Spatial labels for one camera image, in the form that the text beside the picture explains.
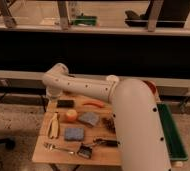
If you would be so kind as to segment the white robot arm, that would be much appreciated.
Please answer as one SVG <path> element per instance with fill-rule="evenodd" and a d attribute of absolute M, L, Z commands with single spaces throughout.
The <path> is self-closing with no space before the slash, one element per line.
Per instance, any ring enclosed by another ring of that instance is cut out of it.
<path fill-rule="evenodd" d="M 68 68 L 57 63 L 43 75 L 42 81 L 50 98 L 68 91 L 112 105 L 123 171 L 171 171 L 155 96 L 142 80 L 70 77 Z"/>

